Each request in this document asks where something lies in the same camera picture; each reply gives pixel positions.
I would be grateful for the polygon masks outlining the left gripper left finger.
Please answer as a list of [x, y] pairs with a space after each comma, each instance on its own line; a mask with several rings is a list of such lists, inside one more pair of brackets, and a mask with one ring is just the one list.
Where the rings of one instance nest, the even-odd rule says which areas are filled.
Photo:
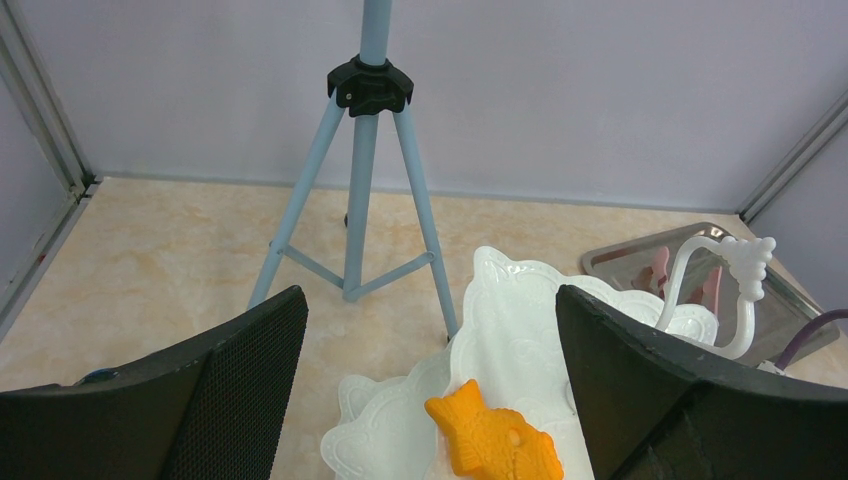
[[291, 286], [109, 381], [1, 395], [5, 479], [266, 479], [308, 319]]

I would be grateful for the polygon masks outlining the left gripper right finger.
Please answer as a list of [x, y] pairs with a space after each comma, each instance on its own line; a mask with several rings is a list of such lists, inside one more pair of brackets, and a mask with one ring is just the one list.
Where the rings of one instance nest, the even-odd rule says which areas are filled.
[[847, 393], [739, 364], [573, 285], [555, 312], [597, 479], [843, 479]]

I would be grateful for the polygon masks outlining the pink handled tongs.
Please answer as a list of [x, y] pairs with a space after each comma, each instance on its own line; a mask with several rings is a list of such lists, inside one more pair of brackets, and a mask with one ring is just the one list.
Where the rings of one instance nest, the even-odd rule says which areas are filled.
[[[631, 286], [636, 290], [645, 291], [665, 299], [664, 285], [668, 281], [668, 263], [670, 250], [660, 247], [656, 250], [651, 263], [642, 268]], [[686, 303], [700, 304], [707, 308], [715, 316], [719, 313], [719, 291], [722, 266], [715, 266], [708, 271], [706, 278], [701, 281], [690, 293]]]

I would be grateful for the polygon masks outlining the white tiered pillow stand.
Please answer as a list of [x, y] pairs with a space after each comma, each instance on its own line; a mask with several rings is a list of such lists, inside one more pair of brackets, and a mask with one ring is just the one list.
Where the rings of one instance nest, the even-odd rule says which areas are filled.
[[[567, 478], [589, 479], [592, 467], [557, 328], [559, 288], [577, 286], [652, 332], [735, 360], [753, 342], [754, 305], [764, 295], [775, 245], [772, 238], [690, 238], [675, 258], [664, 297], [619, 291], [592, 276], [566, 276], [545, 263], [514, 261], [482, 246], [474, 254], [462, 326], [447, 348], [402, 377], [382, 382], [360, 375], [344, 378], [338, 389], [341, 417], [323, 436], [321, 456], [339, 479], [451, 478], [447, 444], [424, 405], [472, 379], [489, 406], [516, 410], [552, 436]], [[686, 265], [698, 249], [722, 258], [739, 285], [740, 325], [721, 348], [715, 343], [717, 317], [693, 301], [678, 302]]]

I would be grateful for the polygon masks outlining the blue toy car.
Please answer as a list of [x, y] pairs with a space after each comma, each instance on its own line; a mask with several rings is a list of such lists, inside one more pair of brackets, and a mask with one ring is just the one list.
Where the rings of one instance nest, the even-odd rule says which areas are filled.
[[75, 386], [82, 386], [87, 384], [95, 384], [100, 382], [109, 381], [117, 377], [119, 372], [112, 368], [103, 368], [92, 371], [82, 377], [79, 381], [75, 383]]

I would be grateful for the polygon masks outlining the steel serving tray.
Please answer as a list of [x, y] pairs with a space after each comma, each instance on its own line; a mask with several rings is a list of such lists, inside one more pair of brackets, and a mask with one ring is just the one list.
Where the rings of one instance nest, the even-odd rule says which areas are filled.
[[[663, 278], [661, 265], [670, 273], [681, 245], [691, 237], [703, 236], [716, 242], [729, 232], [713, 223], [701, 222], [636, 238], [586, 252], [581, 257], [584, 273], [595, 276], [617, 290], [639, 289], [659, 292]], [[755, 303], [755, 334], [750, 349], [738, 361], [756, 366], [764, 360], [776, 361], [792, 338], [809, 321], [821, 314], [798, 289], [768, 268], [763, 281], [764, 298]], [[669, 329], [693, 334], [717, 347], [730, 343], [736, 333], [738, 282], [720, 256], [707, 249], [693, 252], [682, 278], [679, 303], [701, 305], [713, 314], [714, 332], [707, 324], [674, 320]]]

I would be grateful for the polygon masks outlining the light blue tripod stand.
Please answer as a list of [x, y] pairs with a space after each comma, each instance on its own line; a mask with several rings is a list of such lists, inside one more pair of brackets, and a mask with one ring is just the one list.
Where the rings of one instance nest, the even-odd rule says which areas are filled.
[[[430, 268], [444, 318], [447, 336], [453, 338], [458, 320], [438, 239], [431, 199], [411, 114], [413, 81], [388, 59], [392, 4], [371, 0], [363, 5], [359, 52], [327, 75], [328, 104], [307, 153], [303, 171], [294, 185], [277, 232], [261, 267], [248, 305], [266, 300], [273, 279], [285, 257], [339, 287], [347, 302], [409, 275]], [[391, 112], [405, 165], [425, 250], [414, 259], [371, 280], [363, 281], [367, 215], [373, 180], [379, 116]], [[291, 244], [317, 175], [324, 163], [344, 115], [354, 120], [351, 175], [345, 214], [344, 271], [337, 275]]]

